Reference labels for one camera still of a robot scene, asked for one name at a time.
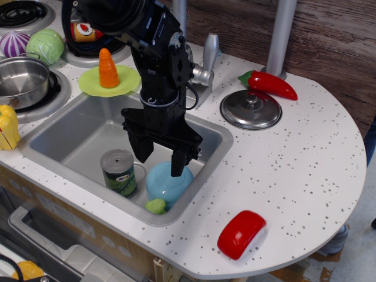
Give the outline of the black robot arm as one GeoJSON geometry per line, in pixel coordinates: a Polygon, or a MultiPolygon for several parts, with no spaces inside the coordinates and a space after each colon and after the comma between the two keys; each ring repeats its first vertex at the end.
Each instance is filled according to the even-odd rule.
{"type": "Polygon", "coordinates": [[[172,150],[171,175],[180,176],[200,154],[202,137],[186,122],[186,91],[194,64],[186,52],[179,21],[158,1],[63,1],[62,26],[73,48],[71,12],[74,6],[91,27],[103,33],[81,51],[103,48],[117,39],[127,44],[140,74],[142,108],[124,108],[123,128],[136,158],[145,162],[155,144],[172,150]]]}

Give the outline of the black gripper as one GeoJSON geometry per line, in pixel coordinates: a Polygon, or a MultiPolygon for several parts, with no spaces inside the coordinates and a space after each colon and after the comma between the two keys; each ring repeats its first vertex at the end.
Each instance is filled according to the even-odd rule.
{"type": "Polygon", "coordinates": [[[173,151],[171,176],[180,177],[184,167],[192,159],[199,159],[203,138],[186,122],[186,99],[178,99],[169,105],[152,106],[143,103],[141,109],[124,108],[130,145],[138,161],[144,163],[154,151],[154,144],[173,151]]]}

